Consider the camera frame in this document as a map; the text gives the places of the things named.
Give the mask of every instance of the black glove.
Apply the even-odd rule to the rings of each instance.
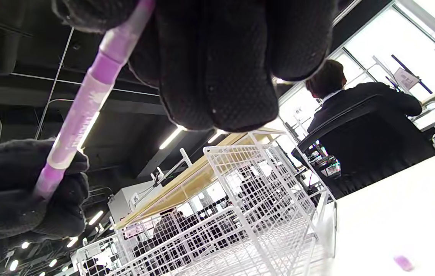
[[[52,140],[0,145],[0,260],[24,241],[76,237],[84,231],[81,204],[88,197],[88,181],[81,171],[88,169],[86,156],[75,156],[50,202],[32,194],[52,145]]]
[[[53,0],[78,30],[103,33],[137,0]],[[129,65],[191,130],[249,131],[277,117],[272,75],[300,81],[328,53],[336,0],[157,0]]]

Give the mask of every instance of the metal pole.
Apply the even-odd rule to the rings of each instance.
[[[192,166],[192,162],[190,161],[190,158],[188,157],[188,155],[185,152],[184,148],[180,149],[180,153],[182,154],[182,156],[184,157],[185,163],[187,163],[188,167]]]
[[[40,118],[40,123],[37,127],[37,133],[35,133],[35,140],[38,140],[40,136],[40,131],[42,130],[42,125],[44,124],[45,115],[47,114],[47,109],[49,108],[49,103],[52,98],[52,94],[54,93],[54,88],[56,87],[56,82],[58,82],[59,73],[61,68],[63,67],[64,58],[66,56],[67,49],[69,47],[69,42],[71,41],[71,37],[73,36],[74,28],[71,27],[71,32],[69,33],[69,37],[67,39],[66,47],[64,48],[63,57],[61,57],[61,62],[59,63],[58,72],[56,73],[56,78],[54,79],[54,83],[52,84],[51,93],[49,94],[49,98],[47,99],[47,104],[44,107],[44,112],[42,113],[42,117]]]

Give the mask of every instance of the ceiling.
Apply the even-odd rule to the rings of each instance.
[[[71,104],[69,100],[74,98],[101,40],[98,34],[76,30],[69,39],[70,32],[71,28],[62,25],[51,12],[50,0],[0,0],[0,142],[35,137],[51,89],[51,99],[63,100],[49,104],[40,138],[58,134]],[[279,95],[289,87],[280,85]],[[191,161],[196,161],[214,135],[214,131],[183,131],[160,150],[175,129],[165,115],[158,91],[142,85],[127,67],[123,68],[84,143],[84,152],[90,159],[90,199],[83,206],[88,220],[100,210],[107,214],[111,194],[151,180],[150,174],[158,166],[163,171],[172,168],[182,158],[180,148],[185,149]],[[108,217],[104,215],[93,226],[87,225],[71,248],[66,247],[69,240],[63,240],[15,250],[12,258],[20,261],[18,268],[11,273],[4,261],[0,275],[59,273],[70,264],[69,253],[81,246],[82,238],[95,241],[113,233],[108,230]],[[98,223],[106,228],[102,235],[95,235]],[[51,268],[48,265],[54,258],[58,262]]]

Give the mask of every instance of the chair backrest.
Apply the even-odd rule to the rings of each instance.
[[[344,195],[435,155],[419,129],[377,95],[321,124],[298,148],[305,152],[317,140],[340,161],[341,180],[326,184],[348,182]]]

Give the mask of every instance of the wire mesh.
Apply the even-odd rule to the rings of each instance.
[[[283,153],[272,143],[204,151],[232,206],[206,218],[172,209],[131,224],[77,251],[82,276],[307,274],[321,248],[317,212]]]

